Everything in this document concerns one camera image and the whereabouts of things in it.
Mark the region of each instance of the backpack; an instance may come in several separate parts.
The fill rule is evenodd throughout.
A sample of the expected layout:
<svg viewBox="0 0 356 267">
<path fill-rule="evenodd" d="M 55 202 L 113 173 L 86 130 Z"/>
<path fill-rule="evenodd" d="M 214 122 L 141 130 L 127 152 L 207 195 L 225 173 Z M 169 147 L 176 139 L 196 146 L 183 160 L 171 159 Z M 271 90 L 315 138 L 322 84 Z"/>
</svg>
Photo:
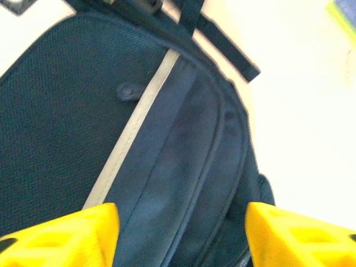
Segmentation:
<svg viewBox="0 0 356 267">
<path fill-rule="evenodd" d="M 247 81 L 258 69 L 179 0 L 68 0 L 77 14 L 0 78 L 0 236 L 103 202 L 119 211 L 113 266 L 252 266 L 247 204 L 273 204 L 234 85 L 195 27 Z"/>
</svg>

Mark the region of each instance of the white surface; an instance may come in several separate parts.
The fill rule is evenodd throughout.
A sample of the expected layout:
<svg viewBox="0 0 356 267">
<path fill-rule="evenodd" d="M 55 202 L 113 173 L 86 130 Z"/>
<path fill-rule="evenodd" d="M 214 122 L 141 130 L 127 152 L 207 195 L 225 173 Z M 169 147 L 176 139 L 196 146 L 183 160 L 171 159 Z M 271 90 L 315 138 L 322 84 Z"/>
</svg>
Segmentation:
<svg viewBox="0 0 356 267">
<path fill-rule="evenodd" d="M 262 70 L 249 85 L 199 32 L 195 39 L 239 89 L 277 205 L 356 229 L 356 51 L 327 3 L 207 0 L 206 15 Z M 72 13 L 60 0 L 39 0 L 21 17 L 0 7 L 0 75 Z"/>
</svg>

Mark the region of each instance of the yellow plastic part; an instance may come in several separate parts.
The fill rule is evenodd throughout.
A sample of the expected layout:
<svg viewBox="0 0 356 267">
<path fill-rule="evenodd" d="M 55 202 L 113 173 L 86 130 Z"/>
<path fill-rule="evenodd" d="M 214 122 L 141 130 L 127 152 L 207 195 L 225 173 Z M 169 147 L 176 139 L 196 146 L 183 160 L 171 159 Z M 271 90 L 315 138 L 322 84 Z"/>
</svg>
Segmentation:
<svg viewBox="0 0 356 267">
<path fill-rule="evenodd" d="M 355 231 L 252 202 L 246 234 L 255 267 L 354 267 Z"/>
<path fill-rule="evenodd" d="M 17 239 L 0 253 L 0 266 L 109 267 L 118 230 L 113 203 L 79 211 L 0 238 L 3 244 Z"/>
</svg>

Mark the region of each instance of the backpack strap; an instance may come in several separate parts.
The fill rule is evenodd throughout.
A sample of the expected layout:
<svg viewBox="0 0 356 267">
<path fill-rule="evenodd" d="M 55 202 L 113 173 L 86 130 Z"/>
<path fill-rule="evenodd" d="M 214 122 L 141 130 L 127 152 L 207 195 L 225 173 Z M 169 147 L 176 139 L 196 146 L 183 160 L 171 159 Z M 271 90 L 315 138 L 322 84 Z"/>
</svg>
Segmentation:
<svg viewBox="0 0 356 267">
<path fill-rule="evenodd" d="M 222 33 L 217 25 L 200 13 L 204 0 L 177 2 L 180 2 L 177 4 L 181 6 L 179 24 L 183 25 L 191 35 L 197 28 L 235 66 L 246 81 L 252 81 L 260 73 L 259 69 Z"/>
</svg>

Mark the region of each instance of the gray reflective stripe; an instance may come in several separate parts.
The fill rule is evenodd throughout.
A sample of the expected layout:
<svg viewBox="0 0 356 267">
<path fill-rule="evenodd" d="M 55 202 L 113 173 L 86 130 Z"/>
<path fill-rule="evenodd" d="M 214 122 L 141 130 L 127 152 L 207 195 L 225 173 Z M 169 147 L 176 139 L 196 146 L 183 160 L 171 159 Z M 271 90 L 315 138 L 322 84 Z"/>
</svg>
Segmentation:
<svg viewBox="0 0 356 267">
<path fill-rule="evenodd" d="M 94 187 L 92 188 L 83 209 L 99 205 L 109 192 L 109 189 L 125 159 L 139 129 L 147 116 L 157 94 L 171 72 L 179 54 L 176 51 L 168 50 L 160 67 L 156 71 L 150 83 L 128 120 L 120 138 L 117 140 L 113 150 L 107 159 L 104 168 L 99 174 Z"/>
</svg>

